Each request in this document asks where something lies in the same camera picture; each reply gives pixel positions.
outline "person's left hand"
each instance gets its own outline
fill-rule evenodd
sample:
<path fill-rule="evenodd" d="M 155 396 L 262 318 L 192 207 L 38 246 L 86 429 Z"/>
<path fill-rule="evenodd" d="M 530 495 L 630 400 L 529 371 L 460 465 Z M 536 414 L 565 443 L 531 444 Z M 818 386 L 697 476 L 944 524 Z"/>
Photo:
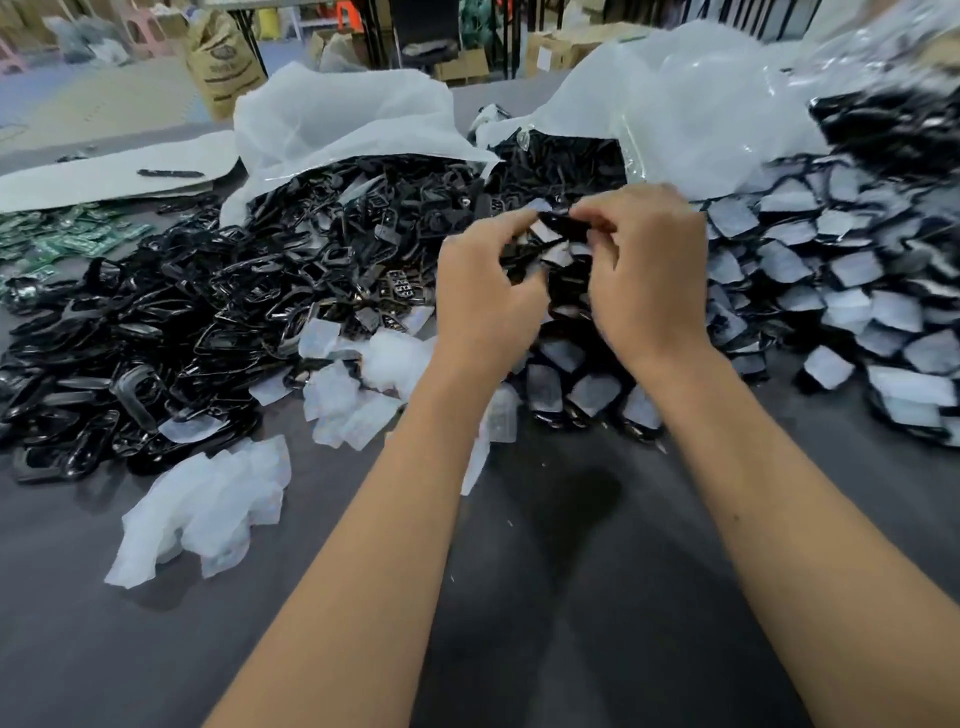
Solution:
<path fill-rule="evenodd" d="M 504 212 L 444 241 L 437 269 L 435 359 L 495 386 L 533 344 L 549 303 L 546 272 L 511 285 L 499 257 L 536 219 L 532 209 Z"/>

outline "hand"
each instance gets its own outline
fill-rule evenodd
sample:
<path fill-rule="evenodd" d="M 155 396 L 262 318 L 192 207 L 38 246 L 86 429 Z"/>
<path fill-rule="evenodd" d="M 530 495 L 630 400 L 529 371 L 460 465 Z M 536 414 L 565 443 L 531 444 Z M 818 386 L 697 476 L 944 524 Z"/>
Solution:
<path fill-rule="evenodd" d="M 440 249 L 434 358 L 492 386 L 533 344 L 549 303 L 545 271 L 511 285 L 499 262 L 503 246 L 536 219 L 519 209 L 478 220 Z"/>
<path fill-rule="evenodd" d="M 584 198 L 570 216 L 593 225 L 593 320 L 634 377 L 709 351 L 702 214 L 671 186 L 628 184 Z"/>

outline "person's right hand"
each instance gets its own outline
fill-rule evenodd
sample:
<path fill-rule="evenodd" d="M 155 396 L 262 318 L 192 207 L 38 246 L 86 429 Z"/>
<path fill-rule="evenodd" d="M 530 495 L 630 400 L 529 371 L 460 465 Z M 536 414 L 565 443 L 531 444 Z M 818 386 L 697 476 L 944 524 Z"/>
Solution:
<path fill-rule="evenodd" d="M 593 319 L 634 377 L 710 350 L 703 214 L 673 187 L 628 184 L 582 199 L 570 216 L 593 225 Z"/>

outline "logo on sack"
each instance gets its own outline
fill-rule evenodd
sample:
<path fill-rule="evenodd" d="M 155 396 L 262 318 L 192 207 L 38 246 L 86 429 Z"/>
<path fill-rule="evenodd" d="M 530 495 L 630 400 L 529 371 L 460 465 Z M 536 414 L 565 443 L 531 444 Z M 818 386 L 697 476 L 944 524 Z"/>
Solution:
<path fill-rule="evenodd" d="M 210 55 L 217 61 L 231 61 L 236 58 L 237 49 L 229 45 L 222 45 L 210 51 Z"/>

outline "chair backrest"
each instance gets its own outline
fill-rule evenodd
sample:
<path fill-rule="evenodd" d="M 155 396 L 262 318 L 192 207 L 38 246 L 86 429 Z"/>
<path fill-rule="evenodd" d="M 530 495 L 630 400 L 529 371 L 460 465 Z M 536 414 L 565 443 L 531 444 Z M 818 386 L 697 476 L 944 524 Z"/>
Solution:
<path fill-rule="evenodd" d="M 400 47 L 429 40 L 460 40 L 458 0 L 390 0 Z"/>

